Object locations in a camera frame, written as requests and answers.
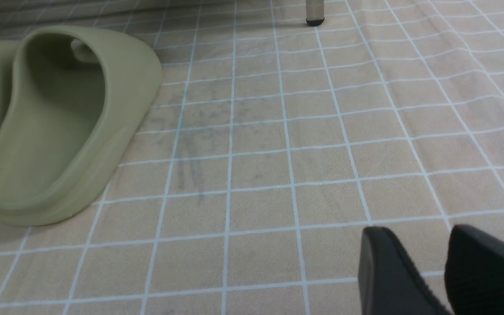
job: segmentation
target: chair leg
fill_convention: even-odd
[[[324,22],[324,0],[306,0],[306,24],[319,26]]]

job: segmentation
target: tile floor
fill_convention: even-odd
[[[153,46],[156,103],[100,200],[0,224],[0,315],[360,314],[367,225],[435,293],[448,232],[504,240],[504,1],[0,0]]]

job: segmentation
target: grout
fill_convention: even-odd
[[[172,148],[172,154],[170,156],[170,163],[168,165],[168,175],[166,178],[166,184],[164,185],[164,196],[161,202],[161,210],[158,216],[158,224],[155,232],[155,240],[153,243],[153,249],[150,255],[149,267],[147,269],[147,277],[145,281],[145,291],[144,296],[141,303],[140,315],[144,315],[146,312],[147,299],[149,296],[149,290],[151,288],[153,270],[154,270],[154,262],[156,261],[156,257],[158,255],[158,243],[161,237],[161,229],[162,223],[165,217],[165,209],[166,203],[168,201],[168,192],[170,189],[170,183],[172,180],[172,172],[174,170],[174,164],[176,164],[176,150],[178,149],[178,143],[180,140],[180,128],[182,127],[182,118],[184,116],[184,108],[186,107],[186,97],[188,96],[188,86],[190,82],[190,76],[192,75],[192,63],[194,61],[194,55],[196,53],[196,41],[198,39],[198,28],[200,28],[200,13],[202,12],[203,0],[200,0],[199,9],[198,9],[198,18],[196,20],[196,31],[194,32],[194,45],[192,46],[192,52],[190,53],[190,66],[188,67],[188,74],[186,76],[186,84],[184,84],[184,96],[182,98],[182,107],[180,108],[180,114],[178,116],[178,124],[176,127],[176,135],[174,138],[174,146]]]
[[[346,2],[347,7],[350,8],[349,1],[345,0],[345,2]],[[390,8],[390,5],[388,4],[387,0],[385,0],[385,2],[386,2],[386,6],[388,6],[388,8]],[[394,13],[393,10],[392,10],[392,14],[397,19],[396,14]],[[353,20],[354,20],[355,24],[358,25],[357,19],[355,17],[353,18]],[[404,30],[404,34],[406,34],[406,36],[408,36],[406,30],[404,29],[404,26],[401,25],[401,27],[402,27],[402,30]],[[406,136],[406,138],[408,138],[410,136],[410,134],[408,134],[406,126],[404,125],[404,123],[402,121],[402,118],[400,117],[400,113],[398,112],[398,109],[396,108],[396,104],[394,103],[394,99],[392,98],[392,95],[390,94],[390,90],[388,89],[388,85],[384,83],[385,80],[384,80],[384,75],[382,74],[382,70],[380,69],[380,66],[378,65],[378,62],[376,62],[375,56],[374,56],[374,54],[373,54],[373,52],[372,52],[372,50],[371,50],[368,42],[366,41],[366,38],[365,38],[363,32],[360,29],[359,29],[359,34],[360,34],[360,37],[365,42],[365,45],[366,45],[367,50],[368,50],[368,53],[371,55],[371,58],[373,59],[374,67],[376,68],[376,71],[378,73],[378,77],[380,77],[382,85],[384,86],[384,90],[386,92],[386,96],[388,97],[388,101],[390,102],[390,104],[394,108],[394,113],[396,115],[396,119],[400,123],[400,127],[402,128],[402,131],[403,131],[404,135]],[[430,193],[431,193],[431,195],[433,197],[434,202],[437,205],[438,211],[441,213],[441,215],[442,215],[442,217],[444,219],[444,224],[446,225],[446,228],[448,229],[448,232],[450,233],[450,230],[452,229],[451,226],[450,226],[450,222],[448,221],[448,219],[446,219],[445,210],[443,209],[442,204],[439,201],[438,196],[436,194],[436,191],[434,190],[434,187],[432,186],[431,181],[429,180],[429,176],[427,175],[427,171],[425,170],[425,167],[424,167],[423,163],[421,162],[420,157],[417,154],[416,148],[414,147],[412,140],[408,140],[408,144],[409,144],[409,147],[410,147],[410,149],[412,151],[412,154],[413,154],[414,158],[416,159],[417,165],[419,166],[421,172],[424,173],[423,177],[425,179],[425,182],[426,182],[426,184],[427,184],[427,186],[428,186],[428,188],[430,190]]]
[[[304,300],[304,315],[310,315],[310,301],[308,300],[308,283],[306,282],[306,263],[304,253],[302,251],[302,237],[300,230],[301,224],[300,224],[300,218],[298,216],[297,194],[295,189],[293,163],[291,159],[291,150],[290,150],[291,143],[289,138],[289,130],[287,127],[287,110],[285,106],[284,83],[281,70],[279,43],[277,41],[276,16],[273,7],[273,0],[269,0],[269,3],[270,8],[272,9],[273,38],[275,40],[276,62],[277,62],[278,79],[279,79],[278,83],[280,86],[281,111],[283,116],[283,131],[285,133],[285,146],[286,146],[287,164],[289,170],[291,201],[293,205],[294,227],[297,240],[298,263],[301,271],[302,297]]]

